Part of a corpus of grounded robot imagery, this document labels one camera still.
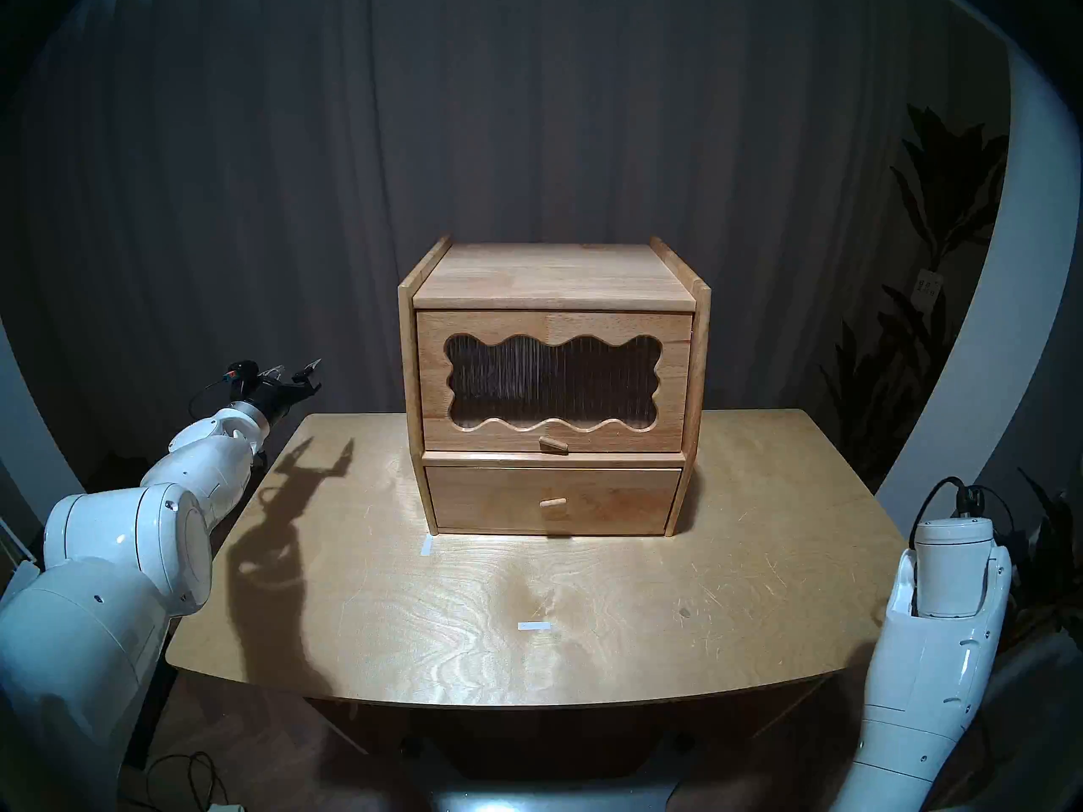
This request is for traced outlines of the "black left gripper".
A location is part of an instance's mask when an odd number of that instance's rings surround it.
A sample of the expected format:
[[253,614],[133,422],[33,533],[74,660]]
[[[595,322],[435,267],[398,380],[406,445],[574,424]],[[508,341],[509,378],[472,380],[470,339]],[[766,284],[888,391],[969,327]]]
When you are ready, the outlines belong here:
[[259,371],[257,378],[244,381],[244,402],[262,414],[268,425],[277,425],[293,405],[319,392],[323,383],[313,382],[312,376],[321,362],[321,358],[311,361],[287,382],[280,381],[284,365]]

